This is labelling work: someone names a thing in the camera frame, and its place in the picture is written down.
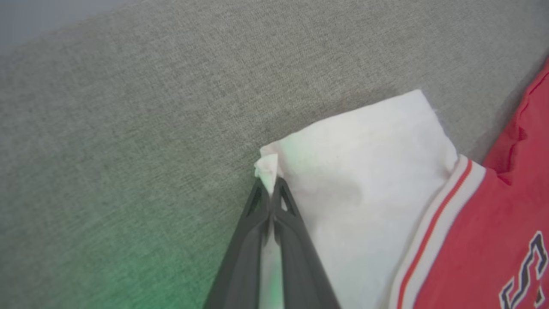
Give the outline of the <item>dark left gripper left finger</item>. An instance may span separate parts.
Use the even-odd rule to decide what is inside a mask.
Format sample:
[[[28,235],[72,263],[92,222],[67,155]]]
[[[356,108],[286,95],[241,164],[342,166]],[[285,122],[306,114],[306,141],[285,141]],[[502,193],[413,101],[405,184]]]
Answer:
[[[268,223],[269,194],[257,179],[204,304],[205,309],[259,307],[261,251]]]

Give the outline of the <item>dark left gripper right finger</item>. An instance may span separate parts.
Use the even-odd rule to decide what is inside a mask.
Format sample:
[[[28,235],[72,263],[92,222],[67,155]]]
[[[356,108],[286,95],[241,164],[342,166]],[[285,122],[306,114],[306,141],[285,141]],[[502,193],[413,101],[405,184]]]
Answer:
[[[287,182],[278,177],[272,195],[274,233],[281,248],[286,309],[339,309],[323,264]]]

